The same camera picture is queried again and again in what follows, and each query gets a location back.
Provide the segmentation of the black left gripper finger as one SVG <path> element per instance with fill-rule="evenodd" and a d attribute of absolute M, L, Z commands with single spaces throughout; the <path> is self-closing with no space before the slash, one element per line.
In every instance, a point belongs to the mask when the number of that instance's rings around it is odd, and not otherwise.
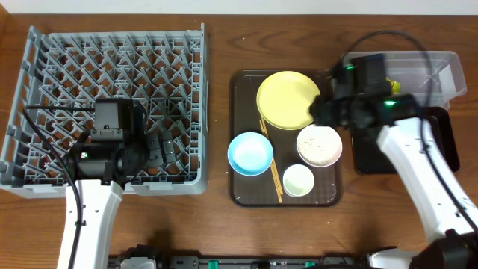
<path fill-rule="evenodd" d="M 172 164 L 176 161 L 176 152 L 174 149 L 173 135 L 171 131 L 161 132 L 162 152 L 164 154 L 164 163 Z"/>
<path fill-rule="evenodd" d="M 146 168 L 160 167 L 164 164 L 164 158 L 159 136 L 156 133 L 150 133 L 146 136 L 146 142 L 149 149 L 149 159 L 146 162 Z"/>

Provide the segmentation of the green orange snack wrapper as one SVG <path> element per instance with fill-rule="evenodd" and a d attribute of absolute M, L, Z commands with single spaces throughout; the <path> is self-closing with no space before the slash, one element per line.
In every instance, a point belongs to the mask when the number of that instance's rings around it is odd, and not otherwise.
<path fill-rule="evenodd" d="M 390 78 L 386 78 L 386 81 L 391 85 L 391 92 L 393 94 L 399 94 L 400 93 L 400 83 L 398 81 L 394 81 Z"/>

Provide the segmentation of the pink bowl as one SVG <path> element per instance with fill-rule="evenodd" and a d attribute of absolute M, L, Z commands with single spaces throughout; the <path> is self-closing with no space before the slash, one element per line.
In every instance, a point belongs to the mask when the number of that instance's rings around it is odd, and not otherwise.
<path fill-rule="evenodd" d="M 329 167 L 341 157 L 343 144 L 340 135 L 331 127 L 310 125 L 297 135 L 297 152 L 312 167 Z"/>

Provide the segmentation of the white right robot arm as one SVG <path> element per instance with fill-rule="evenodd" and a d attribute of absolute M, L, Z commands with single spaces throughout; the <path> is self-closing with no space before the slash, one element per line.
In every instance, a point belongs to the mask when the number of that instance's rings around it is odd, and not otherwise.
<path fill-rule="evenodd" d="M 370 131 L 393 164 L 429 241 L 419 253 L 391 248 L 366 256 L 368 268 L 476 268 L 477 207 L 464 192 L 441 154 L 411 94 L 393 94 L 384 69 L 357 78 L 358 66 L 332 68 L 333 94 L 317 96 L 310 113 L 319 126 Z"/>

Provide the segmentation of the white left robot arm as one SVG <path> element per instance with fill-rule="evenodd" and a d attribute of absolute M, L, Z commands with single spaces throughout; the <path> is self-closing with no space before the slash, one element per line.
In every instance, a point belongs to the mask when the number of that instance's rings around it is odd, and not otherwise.
<path fill-rule="evenodd" d="M 59 268 L 106 268 L 125 186 L 141 170 L 175 161 L 170 131 L 125 139 L 120 129 L 83 132 L 65 155 L 66 222 Z"/>

